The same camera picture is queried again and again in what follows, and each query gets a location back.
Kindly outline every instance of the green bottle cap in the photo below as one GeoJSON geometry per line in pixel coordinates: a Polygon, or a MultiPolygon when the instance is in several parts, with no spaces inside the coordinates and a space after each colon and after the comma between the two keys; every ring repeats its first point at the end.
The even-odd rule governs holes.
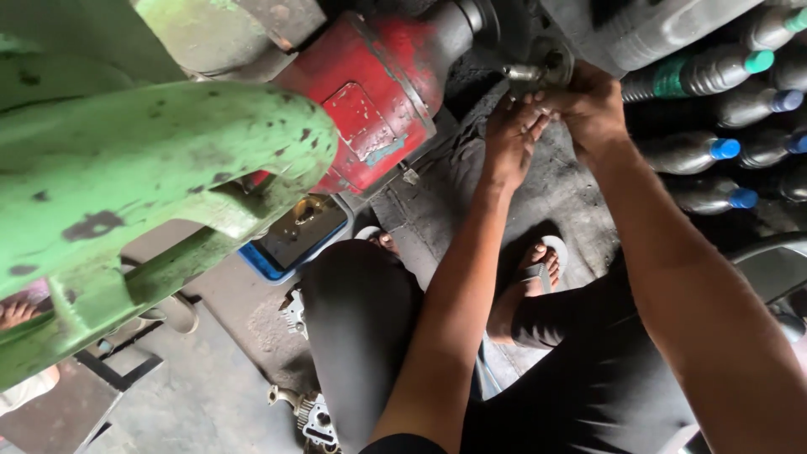
{"type": "Polygon", "coordinates": [[[773,66],[773,51],[758,50],[746,58],[746,71],[751,74],[761,73],[773,66]]]}
{"type": "Polygon", "coordinates": [[[793,10],[793,14],[784,21],[784,28],[793,33],[807,30],[807,8],[793,10]]]}

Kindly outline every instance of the green metal frame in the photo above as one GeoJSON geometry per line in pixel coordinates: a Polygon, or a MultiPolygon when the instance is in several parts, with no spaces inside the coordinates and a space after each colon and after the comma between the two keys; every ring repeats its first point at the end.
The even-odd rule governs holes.
{"type": "Polygon", "coordinates": [[[267,85],[176,82],[0,116],[0,296],[46,277],[54,311],[0,333],[0,390],[178,291],[324,175],[337,131],[267,85]],[[225,184],[273,177],[249,195],[225,184]],[[126,275],[119,253],[170,219],[206,227],[126,275]]]}

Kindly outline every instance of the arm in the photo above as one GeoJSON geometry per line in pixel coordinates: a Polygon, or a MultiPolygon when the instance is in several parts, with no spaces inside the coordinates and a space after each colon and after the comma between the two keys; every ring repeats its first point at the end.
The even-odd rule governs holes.
{"type": "Polygon", "coordinates": [[[548,94],[617,225],[647,333],[716,454],[807,452],[807,385],[751,286],[675,206],[629,139],[619,82],[581,65],[548,94]]]}
{"type": "Polygon", "coordinates": [[[403,367],[370,441],[407,433],[430,439],[449,454],[459,452],[510,199],[549,123],[529,103],[511,110],[508,104],[503,100],[491,114],[483,174],[470,212],[426,292],[403,367]]]}

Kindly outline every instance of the blue bottle cap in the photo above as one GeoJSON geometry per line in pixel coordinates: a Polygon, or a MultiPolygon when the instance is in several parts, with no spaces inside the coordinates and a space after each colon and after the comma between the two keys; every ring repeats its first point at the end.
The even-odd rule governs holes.
{"type": "Polygon", "coordinates": [[[733,190],[729,196],[729,203],[735,208],[753,208],[758,201],[759,195],[745,187],[733,190]]]}
{"type": "Polygon", "coordinates": [[[734,158],[740,154],[740,142],[735,139],[717,139],[712,143],[709,154],[718,160],[734,158]]]}
{"type": "Polygon", "coordinates": [[[788,151],[793,154],[807,153],[807,132],[793,134],[787,145],[788,151]]]}
{"type": "Polygon", "coordinates": [[[774,112],[795,111],[805,100],[805,94],[799,90],[783,90],[773,96],[771,109],[774,112]]]}

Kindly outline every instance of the chipped paint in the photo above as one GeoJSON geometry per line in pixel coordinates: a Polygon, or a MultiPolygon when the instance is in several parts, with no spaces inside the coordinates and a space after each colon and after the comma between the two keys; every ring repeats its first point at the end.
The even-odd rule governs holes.
{"type": "Polygon", "coordinates": [[[395,139],[395,141],[392,142],[391,145],[387,145],[382,149],[376,150],[373,153],[368,154],[365,163],[368,166],[375,166],[382,159],[402,149],[406,145],[407,137],[409,137],[409,134],[404,134],[401,138],[395,139]]]}

